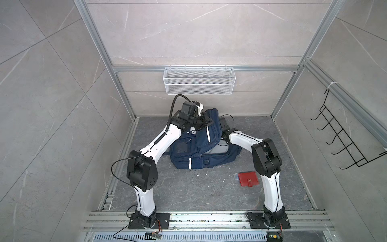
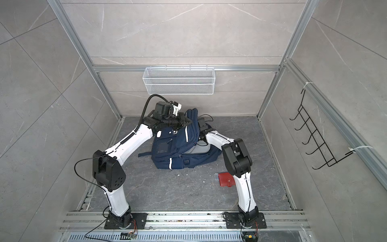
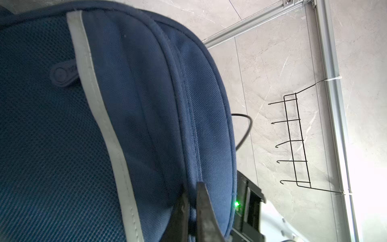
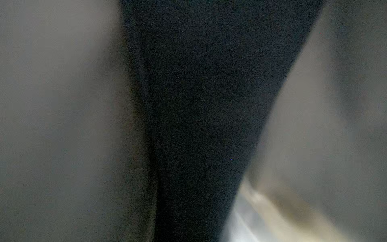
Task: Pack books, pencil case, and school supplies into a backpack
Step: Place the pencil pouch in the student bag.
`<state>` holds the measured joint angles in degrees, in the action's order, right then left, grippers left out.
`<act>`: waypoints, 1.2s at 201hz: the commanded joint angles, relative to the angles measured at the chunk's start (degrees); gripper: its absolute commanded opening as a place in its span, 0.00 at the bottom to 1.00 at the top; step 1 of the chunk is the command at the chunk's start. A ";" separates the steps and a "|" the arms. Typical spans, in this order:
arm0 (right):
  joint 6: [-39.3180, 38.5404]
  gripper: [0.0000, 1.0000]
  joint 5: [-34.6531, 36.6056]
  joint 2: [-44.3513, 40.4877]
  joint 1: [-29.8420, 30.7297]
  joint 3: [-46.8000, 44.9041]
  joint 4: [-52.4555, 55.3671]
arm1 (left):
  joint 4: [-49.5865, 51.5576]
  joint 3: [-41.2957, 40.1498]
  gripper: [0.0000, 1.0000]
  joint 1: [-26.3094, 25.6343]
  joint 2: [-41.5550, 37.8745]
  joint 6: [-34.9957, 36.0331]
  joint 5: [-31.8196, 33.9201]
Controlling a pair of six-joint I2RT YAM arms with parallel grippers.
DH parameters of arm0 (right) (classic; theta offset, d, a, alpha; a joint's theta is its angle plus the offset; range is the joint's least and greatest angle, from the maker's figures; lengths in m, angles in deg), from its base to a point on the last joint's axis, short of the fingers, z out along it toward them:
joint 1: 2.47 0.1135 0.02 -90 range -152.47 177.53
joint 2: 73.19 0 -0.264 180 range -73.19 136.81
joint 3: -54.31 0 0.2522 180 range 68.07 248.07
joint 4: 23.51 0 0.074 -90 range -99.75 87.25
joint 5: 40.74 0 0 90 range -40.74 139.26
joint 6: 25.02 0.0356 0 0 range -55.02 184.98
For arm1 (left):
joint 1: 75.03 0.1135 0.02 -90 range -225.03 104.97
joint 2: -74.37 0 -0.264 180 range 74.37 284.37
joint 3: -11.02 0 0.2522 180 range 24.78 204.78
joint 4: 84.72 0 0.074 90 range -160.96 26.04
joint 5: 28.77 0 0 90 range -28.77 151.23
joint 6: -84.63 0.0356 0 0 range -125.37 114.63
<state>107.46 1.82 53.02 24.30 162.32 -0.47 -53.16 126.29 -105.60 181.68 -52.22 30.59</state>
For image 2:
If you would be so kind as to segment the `navy blue backpack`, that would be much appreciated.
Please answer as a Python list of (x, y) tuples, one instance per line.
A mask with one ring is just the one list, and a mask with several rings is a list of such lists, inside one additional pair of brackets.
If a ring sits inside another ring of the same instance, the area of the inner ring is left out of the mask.
[(151, 156), (158, 169), (171, 170), (194, 168), (216, 161), (221, 150), (205, 142), (198, 143), (200, 137), (198, 110), (189, 109), (185, 116), (192, 120), (190, 125), (178, 130), (176, 134), (172, 133), (172, 128), (164, 128), (160, 136), (154, 138), (152, 150), (138, 156)]

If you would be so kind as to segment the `red leather wallet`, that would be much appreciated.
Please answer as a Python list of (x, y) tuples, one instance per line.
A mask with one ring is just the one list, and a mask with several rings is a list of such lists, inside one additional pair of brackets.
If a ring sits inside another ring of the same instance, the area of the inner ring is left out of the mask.
[(236, 185), (234, 177), (228, 172), (217, 173), (216, 180), (219, 181), (221, 187), (232, 187)]

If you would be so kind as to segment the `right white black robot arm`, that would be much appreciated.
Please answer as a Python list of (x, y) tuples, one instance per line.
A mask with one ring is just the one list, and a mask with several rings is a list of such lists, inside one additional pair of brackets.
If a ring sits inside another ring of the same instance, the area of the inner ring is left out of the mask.
[(198, 119), (200, 139), (222, 151), (225, 167), (233, 176), (238, 194), (238, 217), (243, 226), (249, 226), (259, 216), (251, 186), (253, 161), (244, 141), (232, 139), (211, 128), (203, 117)]

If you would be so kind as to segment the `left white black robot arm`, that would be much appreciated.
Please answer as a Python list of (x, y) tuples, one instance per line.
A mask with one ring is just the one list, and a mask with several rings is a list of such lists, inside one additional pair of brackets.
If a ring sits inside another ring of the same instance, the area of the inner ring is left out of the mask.
[(121, 141), (103, 152), (98, 150), (93, 154), (93, 177), (103, 189), (112, 214), (121, 218), (130, 212), (123, 189), (126, 173), (122, 166), (127, 159), (165, 127), (178, 131), (191, 123), (191, 119), (184, 113), (178, 113), (177, 117), (169, 119), (144, 117)]

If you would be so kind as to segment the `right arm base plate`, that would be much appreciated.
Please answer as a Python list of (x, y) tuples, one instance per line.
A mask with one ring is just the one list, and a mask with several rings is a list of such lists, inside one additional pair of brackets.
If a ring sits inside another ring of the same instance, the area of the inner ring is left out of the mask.
[(226, 221), (226, 227), (232, 228), (255, 228), (265, 229), (267, 228), (266, 219), (263, 213), (255, 213), (252, 216), (245, 213), (231, 213), (223, 212), (223, 219)]

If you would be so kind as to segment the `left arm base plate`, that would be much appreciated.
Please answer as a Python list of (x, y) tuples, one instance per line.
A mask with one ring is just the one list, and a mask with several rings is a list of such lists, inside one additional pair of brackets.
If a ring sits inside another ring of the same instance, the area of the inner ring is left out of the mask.
[(126, 213), (121, 217), (109, 214), (104, 229), (144, 229), (147, 213)]

